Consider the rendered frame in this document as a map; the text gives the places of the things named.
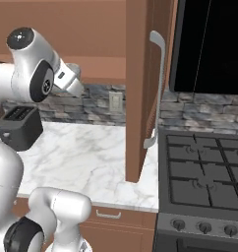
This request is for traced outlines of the black toaster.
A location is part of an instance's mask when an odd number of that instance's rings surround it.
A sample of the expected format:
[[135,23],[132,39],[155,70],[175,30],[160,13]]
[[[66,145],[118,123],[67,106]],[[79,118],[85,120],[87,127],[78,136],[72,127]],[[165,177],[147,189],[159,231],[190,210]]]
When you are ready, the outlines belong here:
[[0,118],[0,138],[17,152],[28,150],[42,132],[37,107],[15,106]]

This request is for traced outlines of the brown upper wall cupboard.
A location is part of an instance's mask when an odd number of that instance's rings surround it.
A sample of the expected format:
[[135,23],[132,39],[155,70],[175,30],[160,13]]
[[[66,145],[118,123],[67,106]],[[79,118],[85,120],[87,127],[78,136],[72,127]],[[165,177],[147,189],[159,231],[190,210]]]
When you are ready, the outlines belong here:
[[126,80],[126,0],[0,0],[0,61],[10,62],[7,35],[31,27],[86,83]]

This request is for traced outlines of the black extractor hood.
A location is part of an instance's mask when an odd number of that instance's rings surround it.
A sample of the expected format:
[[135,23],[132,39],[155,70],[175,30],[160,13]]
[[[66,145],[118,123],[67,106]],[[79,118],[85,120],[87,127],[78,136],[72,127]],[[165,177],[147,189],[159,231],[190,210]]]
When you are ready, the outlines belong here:
[[169,89],[238,95],[238,0],[178,0]]

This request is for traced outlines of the brown drawer front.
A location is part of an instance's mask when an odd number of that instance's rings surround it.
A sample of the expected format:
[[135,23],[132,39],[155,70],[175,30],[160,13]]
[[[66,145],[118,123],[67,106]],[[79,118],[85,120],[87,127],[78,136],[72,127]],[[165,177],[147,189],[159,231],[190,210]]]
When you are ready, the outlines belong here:
[[[118,215],[119,212],[121,212],[122,216],[119,220],[99,218],[96,216],[95,210],[99,210],[103,214],[110,215]],[[84,223],[82,223],[82,226],[112,227],[119,229],[139,228],[154,230],[155,221],[156,213],[93,206],[91,208],[91,214],[89,218]]]

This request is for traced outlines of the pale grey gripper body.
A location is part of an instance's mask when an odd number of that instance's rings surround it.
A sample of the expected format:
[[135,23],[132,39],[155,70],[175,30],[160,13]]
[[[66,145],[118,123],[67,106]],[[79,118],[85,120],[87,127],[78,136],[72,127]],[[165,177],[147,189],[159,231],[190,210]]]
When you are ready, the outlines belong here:
[[75,97],[81,97],[85,90],[81,83],[81,67],[74,63],[67,63],[67,67],[75,73],[76,77],[66,91]]

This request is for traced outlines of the dark stove knob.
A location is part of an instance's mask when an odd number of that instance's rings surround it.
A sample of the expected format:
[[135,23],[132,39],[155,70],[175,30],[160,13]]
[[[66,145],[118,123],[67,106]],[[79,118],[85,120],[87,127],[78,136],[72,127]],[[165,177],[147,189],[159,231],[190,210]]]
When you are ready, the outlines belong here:
[[230,237],[232,237],[233,235],[236,235],[238,233],[238,229],[235,225],[227,225],[224,228],[224,232]]
[[200,222],[199,223],[199,230],[202,233],[208,233],[211,231],[211,225],[208,222]]
[[185,228],[185,222],[183,220],[174,220],[172,222],[172,225],[175,229],[177,229],[178,231],[182,230]]

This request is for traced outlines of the brown lower cupboard door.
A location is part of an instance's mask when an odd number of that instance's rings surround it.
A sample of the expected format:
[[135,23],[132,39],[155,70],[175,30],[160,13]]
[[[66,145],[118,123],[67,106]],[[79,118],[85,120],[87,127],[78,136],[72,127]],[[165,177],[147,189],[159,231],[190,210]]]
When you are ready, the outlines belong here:
[[93,252],[152,252],[153,229],[82,225],[81,233]]

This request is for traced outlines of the brown open cupboard door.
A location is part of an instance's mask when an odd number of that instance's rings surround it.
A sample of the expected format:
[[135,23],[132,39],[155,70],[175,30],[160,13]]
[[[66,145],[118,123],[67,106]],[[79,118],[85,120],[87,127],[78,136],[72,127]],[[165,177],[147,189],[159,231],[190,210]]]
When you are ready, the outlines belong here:
[[145,138],[154,128],[160,48],[151,31],[165,40],[162,88],[168,86],[178,0],[126,1],[126,168],[125,179],[140,179],[147,154]]

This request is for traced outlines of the dark grey gas stove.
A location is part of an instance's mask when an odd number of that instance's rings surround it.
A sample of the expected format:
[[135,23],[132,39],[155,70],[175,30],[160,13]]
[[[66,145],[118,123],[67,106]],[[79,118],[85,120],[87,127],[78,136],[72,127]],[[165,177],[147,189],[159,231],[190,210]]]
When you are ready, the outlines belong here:
[[238,135],[160,130],[158,189],[153,252],[238,252]]

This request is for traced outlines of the grey wall socket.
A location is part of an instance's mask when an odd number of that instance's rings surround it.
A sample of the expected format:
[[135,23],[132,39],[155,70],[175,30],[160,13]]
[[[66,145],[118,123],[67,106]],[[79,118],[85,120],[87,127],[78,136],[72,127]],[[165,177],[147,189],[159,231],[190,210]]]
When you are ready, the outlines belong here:
[[109,93],[109,110],[112,112],[123,111],[123,94],[110,92]]

